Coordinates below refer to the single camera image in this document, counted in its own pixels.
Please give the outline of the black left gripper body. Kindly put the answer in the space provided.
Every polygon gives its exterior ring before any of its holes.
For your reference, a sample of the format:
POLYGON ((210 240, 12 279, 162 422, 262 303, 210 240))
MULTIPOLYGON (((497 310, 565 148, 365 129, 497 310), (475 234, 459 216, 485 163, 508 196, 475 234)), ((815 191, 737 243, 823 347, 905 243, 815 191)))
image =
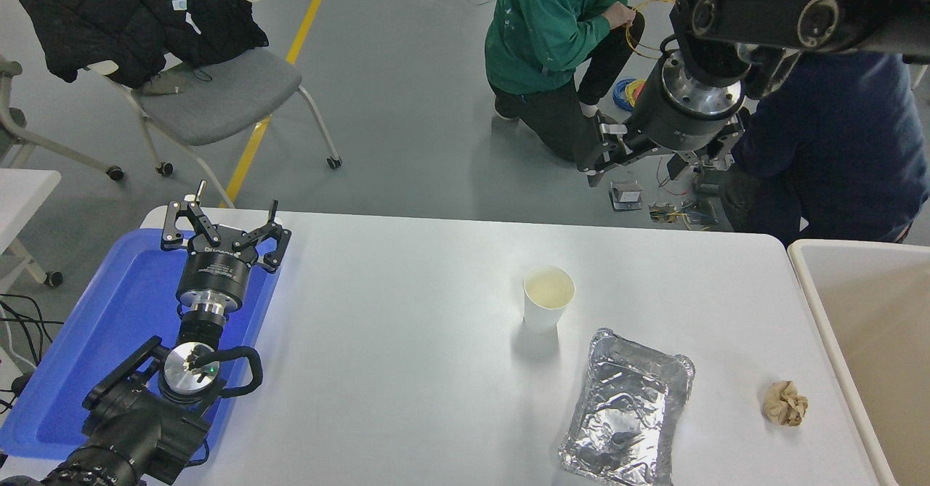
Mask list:
POLYGON ((214 247, 205 241, 190 240, 187 251, 177 284, 177 301, 193 307, 199 299, 206 299, 222 304, 225 311, 239 310, 245 300, 251 268, 258 260, 256 247, 236 251, 230 245, 214 247))

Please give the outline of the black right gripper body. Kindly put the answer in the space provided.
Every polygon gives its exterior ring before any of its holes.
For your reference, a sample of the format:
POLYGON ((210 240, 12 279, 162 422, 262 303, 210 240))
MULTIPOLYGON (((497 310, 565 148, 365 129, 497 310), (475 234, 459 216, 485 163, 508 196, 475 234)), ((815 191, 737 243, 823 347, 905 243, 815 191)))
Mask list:
POLYGON ((687 69, 681 52, 655 63, 627 120, 628 137, 673 151, 698 150, 717 138, 741 108, 742 83, 708 85, 687 69))

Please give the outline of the person's hand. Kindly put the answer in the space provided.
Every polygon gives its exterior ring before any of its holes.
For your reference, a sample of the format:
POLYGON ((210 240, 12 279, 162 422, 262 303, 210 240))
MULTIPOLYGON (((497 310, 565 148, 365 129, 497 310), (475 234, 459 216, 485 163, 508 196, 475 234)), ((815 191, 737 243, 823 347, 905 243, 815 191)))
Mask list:
POLYGON ((608 21, 611 31, 619 27, 631 27, 638 12, 633 7, 628 7, 622 2, 614 2, 603 13, 602 16, 608 21))

